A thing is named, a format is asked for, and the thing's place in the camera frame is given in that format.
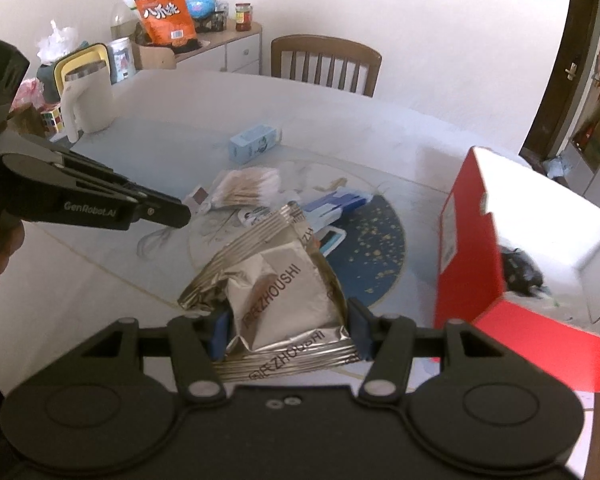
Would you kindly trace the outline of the blue globe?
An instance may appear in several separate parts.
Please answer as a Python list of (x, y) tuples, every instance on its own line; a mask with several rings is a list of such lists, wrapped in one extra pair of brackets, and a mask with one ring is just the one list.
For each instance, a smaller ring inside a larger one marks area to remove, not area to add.
[(208, 18), (216, 7), (215, 0), (186, 0), (189, 15), (194, 20), (204, 20)]

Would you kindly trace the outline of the red cardboard box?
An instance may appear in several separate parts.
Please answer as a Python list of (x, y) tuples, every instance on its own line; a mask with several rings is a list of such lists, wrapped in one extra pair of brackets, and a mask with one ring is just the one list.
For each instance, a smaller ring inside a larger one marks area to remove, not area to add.
[(600, 392), (600, 208), (471, 148), (440, 214), (434, 324), (452, 318), (574, 390)]

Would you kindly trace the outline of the yellow framed container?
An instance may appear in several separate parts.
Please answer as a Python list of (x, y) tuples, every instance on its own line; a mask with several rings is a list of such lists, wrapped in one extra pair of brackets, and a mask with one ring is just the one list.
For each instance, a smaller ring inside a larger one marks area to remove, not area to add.
[(64, 91), (65, 76), (74, 70), (88, 63), (102, 61), (106, 64), (108, 73), (111, 73), (109, 53), (106, 44), (98, 42), (90, 44), (87, 47), (76, 50), (60, 60), (54, 65), (54, 81), (58, 94), (61, 96)]

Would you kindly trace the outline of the small maroon white packet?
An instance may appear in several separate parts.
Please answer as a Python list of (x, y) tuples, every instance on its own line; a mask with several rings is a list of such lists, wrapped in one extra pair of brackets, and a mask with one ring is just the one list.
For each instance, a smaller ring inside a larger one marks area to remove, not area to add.
[(202, 187), (197, 186), (192, 192), (186, 195), (183, 200), (193, 216), (206, 214), (211, 209), (209, 193)]

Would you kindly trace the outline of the blue white packet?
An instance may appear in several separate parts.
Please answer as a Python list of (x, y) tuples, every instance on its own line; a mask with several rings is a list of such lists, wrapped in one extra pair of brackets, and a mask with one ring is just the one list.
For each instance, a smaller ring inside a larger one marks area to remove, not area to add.
[(352, 190), (352, 188), (337, 188), (302, 207), (306, 221), (314, 232), (321, 231), (348, 214), (368, 204), (373, 199), (370, 193)]

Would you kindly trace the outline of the dark wooden door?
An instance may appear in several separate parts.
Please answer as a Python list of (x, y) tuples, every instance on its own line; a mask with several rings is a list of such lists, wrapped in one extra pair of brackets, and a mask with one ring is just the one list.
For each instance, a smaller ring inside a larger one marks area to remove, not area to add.
[(527, 162), (542, 162), (557, 152), (584, 93), (598, 38), (600, 0), (569, 0), (550, 79), (519, 152)]

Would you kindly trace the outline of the white plastic bag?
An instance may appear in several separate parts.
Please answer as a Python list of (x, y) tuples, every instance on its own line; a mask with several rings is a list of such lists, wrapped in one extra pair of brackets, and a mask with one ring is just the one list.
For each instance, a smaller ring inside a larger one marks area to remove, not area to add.
[(76, 28), (59, 27), (55, 20), (50, 21), (50, 27), (52, 33), (38, 42), (36, 54), (44, 65), (53, 65), (80, 45), (79, 32)]

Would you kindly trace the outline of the cotton swab bag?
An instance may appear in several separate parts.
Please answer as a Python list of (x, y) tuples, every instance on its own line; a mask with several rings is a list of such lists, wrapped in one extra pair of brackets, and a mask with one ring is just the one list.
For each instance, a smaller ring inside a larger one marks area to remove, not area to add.
[(257, 166), (223, 171), (212, 184), (209, 204), (212, 209), (271, 206), (281, 185), (282, 178), (276, 168)]

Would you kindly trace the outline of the silver foil snack bag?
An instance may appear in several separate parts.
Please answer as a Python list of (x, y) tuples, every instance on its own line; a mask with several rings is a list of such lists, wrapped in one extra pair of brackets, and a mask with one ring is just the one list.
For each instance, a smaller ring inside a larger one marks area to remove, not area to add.
[(309, 373), (360, 358), (338, 278), (295, 203), (219, 250), (178, 304), (230, 311), (227, 342), (215, 359), (228, 382)]

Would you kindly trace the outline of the wooden chair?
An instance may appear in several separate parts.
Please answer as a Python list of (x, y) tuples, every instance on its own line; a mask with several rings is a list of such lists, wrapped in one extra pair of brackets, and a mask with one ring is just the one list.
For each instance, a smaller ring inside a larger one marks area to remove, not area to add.
[(271, 42), (271, 76), (325, 88), (375, 93), (382, 56), (359, 42), (320, 35), (288, 35)]

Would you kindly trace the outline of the red lidded jar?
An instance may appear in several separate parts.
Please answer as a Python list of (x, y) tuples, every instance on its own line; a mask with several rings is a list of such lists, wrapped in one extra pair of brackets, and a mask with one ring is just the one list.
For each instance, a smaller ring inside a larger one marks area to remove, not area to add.
[(248, 32), (252, 23), (252, 5), (249, 2), (235, 4), (235, 28), (238, 32)]

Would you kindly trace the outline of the dark contents clear plastic bag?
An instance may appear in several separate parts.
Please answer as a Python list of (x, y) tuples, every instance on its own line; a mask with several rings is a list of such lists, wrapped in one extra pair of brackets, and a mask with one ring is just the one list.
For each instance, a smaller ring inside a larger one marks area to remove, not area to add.
[(507, 289), (532, 296), (544, 286), (544, 276), (531, 257), (520, 248), (500, 246), (503, 276)]

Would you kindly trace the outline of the white sideboard cabinet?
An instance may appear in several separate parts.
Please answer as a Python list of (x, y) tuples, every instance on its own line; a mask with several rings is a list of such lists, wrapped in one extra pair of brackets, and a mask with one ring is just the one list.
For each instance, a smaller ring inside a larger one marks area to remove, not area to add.
[(228, 20), (222, 32), (201, 32), (200, 48), (175, 54), (176, 70), (259, 75), (262, 68), (262, 26), (252, 23), (248, 32), (238, 32)]

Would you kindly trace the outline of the white electric kettle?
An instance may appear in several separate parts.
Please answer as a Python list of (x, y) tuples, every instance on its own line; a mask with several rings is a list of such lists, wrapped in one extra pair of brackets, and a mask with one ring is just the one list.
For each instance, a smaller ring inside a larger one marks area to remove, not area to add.
[(105, 61), (89, 62), (66, 73), (60, 109), (71, 143), (78, 142), (80, 134), (102, 131), (114, 122), (117, 114)]

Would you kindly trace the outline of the light blue carton box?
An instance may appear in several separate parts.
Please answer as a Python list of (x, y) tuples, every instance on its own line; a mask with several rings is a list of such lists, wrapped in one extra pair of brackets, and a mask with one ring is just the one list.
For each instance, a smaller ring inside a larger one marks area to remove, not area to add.
[(236, 164), (246, 164), (275, 148), (282, 140), (282, 130), (257, 125), (235, 134), (228, 141), (228, 157)]

